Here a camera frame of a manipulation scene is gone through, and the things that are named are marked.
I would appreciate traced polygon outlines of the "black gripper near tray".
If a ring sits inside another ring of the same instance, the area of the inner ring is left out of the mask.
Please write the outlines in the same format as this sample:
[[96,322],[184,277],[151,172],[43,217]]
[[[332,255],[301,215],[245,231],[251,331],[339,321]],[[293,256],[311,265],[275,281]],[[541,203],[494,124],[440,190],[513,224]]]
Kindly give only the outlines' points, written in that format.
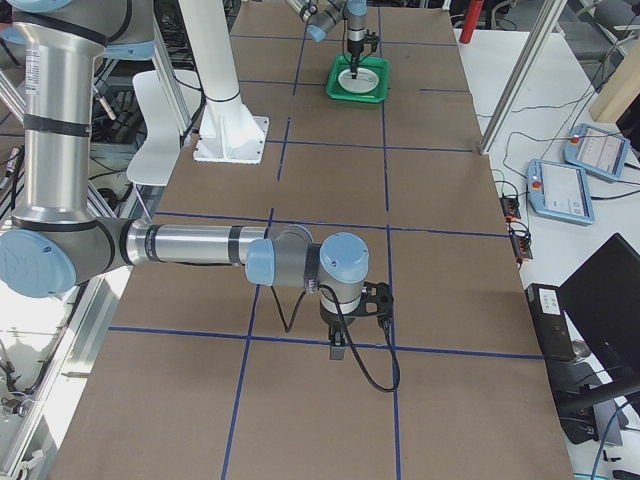
[[361,40],[349,40],[348,52],[351,55],[350,58],[350,73],[351,78],[356,79],[359,71],[359,60],[364,50],[364,42]]

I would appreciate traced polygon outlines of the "silver blue idle robot arm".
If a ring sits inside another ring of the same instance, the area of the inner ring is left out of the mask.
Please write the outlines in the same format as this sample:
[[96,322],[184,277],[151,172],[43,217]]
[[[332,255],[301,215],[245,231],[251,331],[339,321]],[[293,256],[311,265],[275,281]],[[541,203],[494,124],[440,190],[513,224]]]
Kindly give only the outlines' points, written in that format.
[[1,278],[42,298],[122,265],[171,262],[243,267],[251,283],[318,293],[333,348],[351,346],[349,325],[367,315],[364,241],[337,233],[315,243],[298,225],[157,225],[97,217],[87,206],[95,61],[154,56],[149,1],[16,1],[26,44],[25,196],[1,237]]

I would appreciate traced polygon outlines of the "black idle gripper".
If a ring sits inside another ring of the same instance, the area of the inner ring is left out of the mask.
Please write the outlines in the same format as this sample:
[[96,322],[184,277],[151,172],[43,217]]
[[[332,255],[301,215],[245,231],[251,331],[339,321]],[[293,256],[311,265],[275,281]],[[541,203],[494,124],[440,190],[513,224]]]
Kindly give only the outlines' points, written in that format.
[[342,314],[339,314],[334,302],[327,298],[320,301],[321,319],[329,325],[329,359],[343,360],[345,351],[348,346],[344,332],[342,331],[340,317],[343,317],[345,323],[350,325],[356,318],[365,315],[365,306],[362,301],[358,303],[351,302],[348,304],[340,304]]

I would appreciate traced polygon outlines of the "silver blue robot arm near tray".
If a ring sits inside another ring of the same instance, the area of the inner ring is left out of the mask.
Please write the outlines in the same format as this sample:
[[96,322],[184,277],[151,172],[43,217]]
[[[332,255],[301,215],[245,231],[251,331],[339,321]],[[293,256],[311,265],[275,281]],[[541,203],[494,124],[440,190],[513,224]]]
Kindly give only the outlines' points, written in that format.
[[330,31],[343,22],[347,52],[354,59],[361,57],[367,43],[377,44],[376,36],[371,36],[366,29],[366,1],[329,1],[324,9],[315,1],[287,0],[286,4],[306,25],[307,34],[315,42],[324,41]]

